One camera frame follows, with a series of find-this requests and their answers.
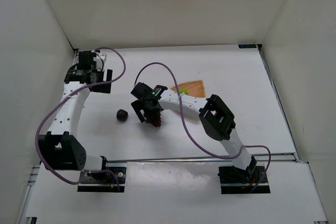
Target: white arm segment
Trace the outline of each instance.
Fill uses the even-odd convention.
[[[86,86],[86,83],[79,83],[79,81],[72,81],[64,84],[61,101],[67,97],[74,90]],[[49,127],[48,131],[52,135],[63,135],[64,132],[69,132],[77,139],[77,127],[84,107],[85,100],[90,94],[88,88],[81,90],[73,95],[56,113],[55,120]],[[86,162],[83,170],[101,170],[102,157],[86,155]]]
[[[231,132],[230,140],[222,140],[220,141],[220,143],[223,145],[224,149],[227,151],[229,156],[237,155],[237,153],[240,150],[240,147],[243,145],[236,129],[234,129]],[[252,158],[251,154],[249,154],[247,150],[243,148],[243,151],[240,154],[240,156],[232,160],[233,166],[242,170],[246,170],[246,168],[250,165],[251,158]]]
[[[205,98],[191,97],[186,94],[181,97],[183,112],[193,116],[198,116],[199,109],[203,108],[207,103]],[[163,91],[159,99],[159,104],[165,110],[180,111],[179,96],[171,89]]]

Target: white panel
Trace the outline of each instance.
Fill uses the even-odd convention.
[[[62,91],[72,50],[45,0],[0,0],[0,223],[14,223],[34,136]]]
[[[336,223],[336,0],[288,0],[265,41],[301,159]]]
[[[48,0],[75,48],[261,42],[285,0]]]
[[[112,84],[111,94],[91,93],[85,102],[78,125],[78,140],[90,155],[109,160],[143,158],[178,158],[205,156],[187,137],[180,115],[165,110],[162,126],[141,124],[130,94],[139,70],[147,63],[161,61],[175,73],[179,83],[202,79],[207,97],[219,95],[228,105],[237,124],[237,131],[246,145],[264,144],[273,153],[295,152],[285,121],[280,112],[259,52],[239,49],[237,45],[189,46],[166,48],[121,49],[127,69]],[[106,68],[116,77],[122,70],[118,56],[108,54]],[[173,85],[172,77],[162,66],[150,66],[139,81],[151,87]],[[119,109],[129,113],[125,123],[118,122]],[[198,117],[187,116],[191,134],[206,149],[217,155],[226,152],[219,142],[208,137]],[[251,149],[252,153],[266,153]]]
[[[125,192],[80,193],[41,166],[27,216],[37,224],[308,224],[326,217],[309,165],[269,168],[270,194],[221,195],[219,163],[128,163]],[[63,172],[73,180],[78,173]]]

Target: white wall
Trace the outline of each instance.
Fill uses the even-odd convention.
[[[0,223],[14,223],[37,125],[59,100],[72,49],[45,0],[0,0]]]
[[[75,48],[261,42],[285,0],[48,0]]]
[[[288,0],[264,51],[300,158],[336,223],[336,0]]]

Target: green object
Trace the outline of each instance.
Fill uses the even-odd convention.
[[[182,94],[182,93],[188,95],[188,91],[186,89],[180,89],[180,94]]]

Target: dark round object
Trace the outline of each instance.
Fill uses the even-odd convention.
[[[128,113],[125,110],[118,110],[117,112],[117,119],[120,122],[125,122],[128,118]]]

